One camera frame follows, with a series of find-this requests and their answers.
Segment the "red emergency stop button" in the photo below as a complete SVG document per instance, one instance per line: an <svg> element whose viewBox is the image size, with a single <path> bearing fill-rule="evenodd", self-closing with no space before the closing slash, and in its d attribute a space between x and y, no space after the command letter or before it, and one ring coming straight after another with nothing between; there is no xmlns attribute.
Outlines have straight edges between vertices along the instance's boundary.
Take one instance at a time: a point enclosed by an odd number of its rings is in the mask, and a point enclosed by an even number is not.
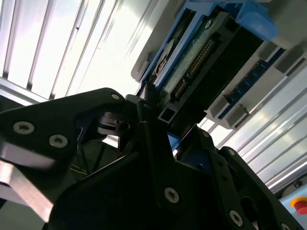
<svg viewBox="0 0 307 230"><path fill-rule="evenodd" d="M290 206L294 207L298 214L307 215L307 197L301 196L293 199Z"/></svg>

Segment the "blue connector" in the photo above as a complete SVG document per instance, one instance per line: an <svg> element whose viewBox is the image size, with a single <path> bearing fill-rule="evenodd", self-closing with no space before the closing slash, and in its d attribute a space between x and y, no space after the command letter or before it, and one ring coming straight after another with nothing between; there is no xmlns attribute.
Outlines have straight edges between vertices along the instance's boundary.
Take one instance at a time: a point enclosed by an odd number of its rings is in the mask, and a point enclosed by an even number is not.
<svg viewBox="0 0 307 230"><path fill-rule="evenodd" d="M167 133L167 135L172 151L176 150L180 144L180 138L171 133Z"/></svg>
<svg viewBox="0 0 307 230"><path fill-rule="evenodd" d="M268 9L256 0L188 0L184 7L209 16L216 6L224 8L236 17L236 23L264 41L270 41L278 34L278 28L268 16Z"/></svg>
<svg viewBox="0 0 307 230"><path fill-rule="evenodd" d="M226 114L235 106L235 104L246 94L249 89L264 75L264 73L280 58L284 53L284 49L280 48L276 54L268 61L260 59L254 67L245 75L242 81L236 85L235 89L228 95L227 101L230 103L227 108L219 115L219 119L223 119Z"/></svg>

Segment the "bolt head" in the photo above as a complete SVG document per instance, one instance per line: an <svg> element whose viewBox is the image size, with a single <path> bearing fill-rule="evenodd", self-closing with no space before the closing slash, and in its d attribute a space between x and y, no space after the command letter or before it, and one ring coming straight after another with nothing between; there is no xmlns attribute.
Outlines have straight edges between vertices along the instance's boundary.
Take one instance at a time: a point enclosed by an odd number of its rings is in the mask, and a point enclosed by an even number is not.
<svg viewBox="0 0 307 230"><path fill-rule="evenodd" d="M231 218L231 220L238 225L239 227L243 226L243 219L241 218L241 216L234 210L231 210L229 212L229 216Z"/></svg>
<svg viewBox="0 0 307 230"><path fill-rule="evenodd" d="M232 155L232 156L235 156L235 155L236 155L236 153L235 153L232 149L229 150L229 153L230 153L230 155Z"/></svg>
<svg viewBox="0 0 307 230"><path fill-rule="evenodd" d="M33 133L34 129L35 129L34 125L26 121L19 121L13 125L13 130L16 133L22 134L22 135Z"/></svg>
<svg viewBox="0 0 307 230"><path fill-rule="evenodd" d="M116 94L112 94L112 97L113 97L115 100L119 100L119 99L120 99L120 97L119 97L118 95L116 95Z"/></svg>
<svg viewBox="0 0 307 230"><path fill-rule="evenodd" d="M179 202L179 194L173 188L170 188L170 187L166 188L164 190L164 195L166 199L173 204L176 204Z"/></svg>
<svg viewBox="0 0 307 230"><path fill-rule="evenodd" d="M205 29L209 29L211 25L212 25L212 20L209 20L205 26Z"/></svg>
<svg viewBox="0 0 307 230"><path fill-rule="evenodd" d="M63 135L56 134L56 135L52 135L49 138L49 144L52 147L61 149L61 148L64 148L64 147L66 147L68 145L68 140Z"/></svg>
<svg viewBox="0 0 307 230"><path fill-rule="evenodd" d="M290 228L284 223L282 223L282 229L283 230L290 230Z"/></svg>
<svg viewBox="0 0 307 230"><path fill-rule="evenodd" d="M202 133L203 133L203 135L204 135L205 137L207 137L207 138L210 137L209 133L207 133L206 131L203 131Z"/></svg>

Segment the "circuit board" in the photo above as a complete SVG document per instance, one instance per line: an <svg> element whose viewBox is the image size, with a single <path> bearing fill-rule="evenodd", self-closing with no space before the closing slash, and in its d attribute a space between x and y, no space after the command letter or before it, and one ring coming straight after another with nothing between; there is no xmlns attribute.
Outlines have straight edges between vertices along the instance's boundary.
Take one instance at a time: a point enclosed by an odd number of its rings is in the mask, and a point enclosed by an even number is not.
<svg viewBox="0 0 307 230"><path fill-rule="evenodd" d="M185 84L192 78L193 74L209 55L215 44L211 35L214 33L215 24L217 23L216 19L217 16L203 20L165 81L160 92L160 101L163 101L176 87L177 96L179 96Z"/></svg>

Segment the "white panel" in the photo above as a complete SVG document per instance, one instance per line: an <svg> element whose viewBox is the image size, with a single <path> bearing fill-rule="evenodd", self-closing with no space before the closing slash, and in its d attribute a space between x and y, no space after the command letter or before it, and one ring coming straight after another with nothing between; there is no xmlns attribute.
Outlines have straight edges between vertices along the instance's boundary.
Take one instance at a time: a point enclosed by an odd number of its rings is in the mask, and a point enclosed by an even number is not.
<svg viewBox="0 0 307 230"><path fill-rule="evenodd" d="M72 76L72 82L69 85L65 96L76 94L83 81L86 71L91 63L94 52L97 49L100 39L104 39L110 22L117 13L118 7L122 0L104 0L101 11L98 11L99 15L96 21L94 21L93 29L90 33L90 38L86 44L85 50L80 56L80 60L77 64L77 68Z"/></svg>
<svg viewBox="0 0 307 230"><path fill-rule="evenodd" d="M26 87L47 8L47 0L18 1L8 79Z"/></svg>
<svg viewBox="0 0 307 230"><path fill-rule="evenodd" d="M201 128L205 131L208 131L215 123L212 120L207 119L202 125Z"/></svg>
<svg viewBox="0 0 307 230"><path fill-rule="evenodd" d="M120 94L134 94L139 84L130 76L132 66L124 62L129 42L149 1L125 0L108 36L101 40L79 92L110 87Z"/></svg>
<svg viewBox="0 0 307 230"><path fill-rule="evenodd" d="M307 139L302 140L295 145L290 151L286 152L277 160L273 161L271 165L264 168L258 173L260 179L267 182L272 176L278 175L283 169L287 168L292 162L296 161L301 156L306 154Z"/></svg>
<svg viewBox="0 0 307 230"><path fill-rule="evenodd" d="M293 157L293 159L297 159L306 153L306 146L298 145L301 140L307 137L307 119L304 119L300 123L298 123L294 128L292 128L288 133L282 136L280 139L275 141L270 147L268 147L264 152L262 152L259 156L254 158L249 166L252 170L258 173L261 169L267 167L270 163L277 161L280 157L284 157L284 155L289 152Z"/></svg>
<svg viewBox="0 0 307 230"><path fill-rule="evenodd" d="M63 60L63 65L59 70L59 76L52 92L55 98L64 97L66 95L74 72L77 69L78 62L81 59L82 52L84 52L86 48L86 43L90 39L91 32L95 29L94 20L99 17L98 13L99 7L101 7L101 1L102 0L90 0L87 3L82 23L72 43L72 47L68 51L67 56Z"/></svg>
<svg viewBox="0 0 307 230"><path fill-rule="evenodd" d="M49 98L73 30L81 0L57 0L35 70L32 91Z"/></svg>
<svg viewBox="0 0 307 230"><path fill-rule="evenodd" d="M0 75L2 77L9 45L10 30L13 18L15 0L1 1L0 11Z"/></svg>
<svg viewBox="0 0 307 230"><path fill-rule="evenodd" d="M210 134L214 145L217 146L220 144L231 132L232 129L226 129L223 126L217 126Z"/></svg>

